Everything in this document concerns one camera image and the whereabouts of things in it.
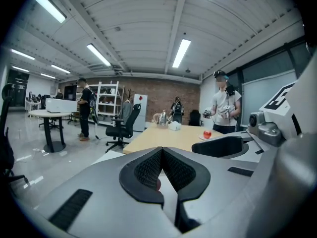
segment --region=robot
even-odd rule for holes
[[[197,154],[157,147],[93,164],[24,214],[51,237],[81,238],[264,238],[310,218],[298,210],[317,184],[316,101],[298,97],[313,96],[316,67],[317,54],[247,131],[197,143]],[[157,191],[162,170],[177,192],[174,222]]]

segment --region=white refrigerator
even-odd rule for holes
[[[133,100],[133,105],[135,104],[141,104],[141,110],[136,118],[134,125],[133,125],[133,130],[134,131],[144,131],[145,129],[145,116],[147,113],[147,103],[148,103],[148,96],[143,95],[143,94],[135,94],[134,95],[134,100]]]

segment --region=wooden table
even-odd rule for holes
[[[182,125],[180,130],[174,131],[159,128],[153,123],[152,126],[148,127],[141,135],[128,144],[123,149],[123,153],[128,154],[158,146],[177,147],[191,152],[192,145],[202,141],[199,136],[202,136],[205,130],[205,127]],[[221,135],[217,131],[211,131],[212,138]]]
[[[44,150],[46,152],[49,152],[49,153],[60,152],[66,147],[66,144],[64,142],[63,126],[61,124],[61,118],[70,116],[70,113],[50,113],[44,109],[44,110],[30,111],[29,115],[35,116],[35,117],[43,117],[44,119],[44,131],[45,131],[45,138],[47,143],[44,146]],[[60,141],[52,142],[51,131],[50,131],[50,118],[58,118]]]

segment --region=white t-shirt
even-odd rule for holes
[[[222,110],[223,107],[225,106],[230,106],[230,110],[233,111],[235,110],[235,102],[241,98],[241,95],[237,92],[234,91],[234,95],[227,96],[226,91],[217,92],[211,102],[211,106],[216,107],[216,114],[214,117],[216,117],[214,123],[217,125],[221,126],[235,126],[237,124],[237,121],[235,118],[230,117],[228,119],[224,119],[221,114],[219,114]]]

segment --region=kettle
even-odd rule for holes
[[[168,127],[168,123],[171,121],[171,119],[172,119],[172,116],[168,117],[165,110],[163,110],[161,114],[155,114],[153,116],[153,120],[155,121],[157,125],[164,126],[166,128]]]

